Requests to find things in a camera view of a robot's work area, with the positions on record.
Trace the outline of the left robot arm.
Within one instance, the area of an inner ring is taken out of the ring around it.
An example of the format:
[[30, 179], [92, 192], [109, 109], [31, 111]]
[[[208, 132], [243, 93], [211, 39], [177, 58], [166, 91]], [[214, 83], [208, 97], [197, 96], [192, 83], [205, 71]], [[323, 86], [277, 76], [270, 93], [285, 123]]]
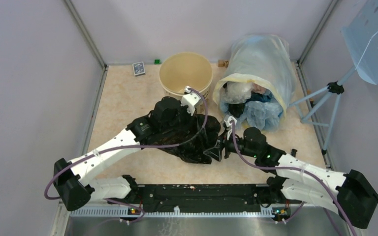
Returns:
[[138, 197], [137, 188], [129, 176], [96, 179], [96, 177], [123, 158], [147, 148], [178, 148], [195, 137], [190, 135], [181, 141], [183, 131], [197, 124], [196, 107], [202, 97], [194, 92], [181, 100], [164, 97], [145, 116], [129, 123], [120, 133], [88, 153], [54, 163], [50, 184], [56, 189], [68, 211], [75, 211], [88, 202], [118, 198], [133, 203]]

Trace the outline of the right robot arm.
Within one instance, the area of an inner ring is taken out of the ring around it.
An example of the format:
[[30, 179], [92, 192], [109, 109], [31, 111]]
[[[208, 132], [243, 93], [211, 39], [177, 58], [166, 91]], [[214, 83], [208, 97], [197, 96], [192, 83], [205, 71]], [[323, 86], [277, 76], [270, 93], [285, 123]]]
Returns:
[[274, 174], [268, 182], [272, 201], [311, 203], [337, 213], [354, 227], [368, 227], [378, 205], [378, 193], [361, 172], [336, 172], [301, 161], [268, 144], [266, 136], [253, 127], [247, 128], [242, 138], [217, 131], [207, 131], [206, 136], [213, 154], [224, 151], [226, 155], [253, 157], [253, 167]]

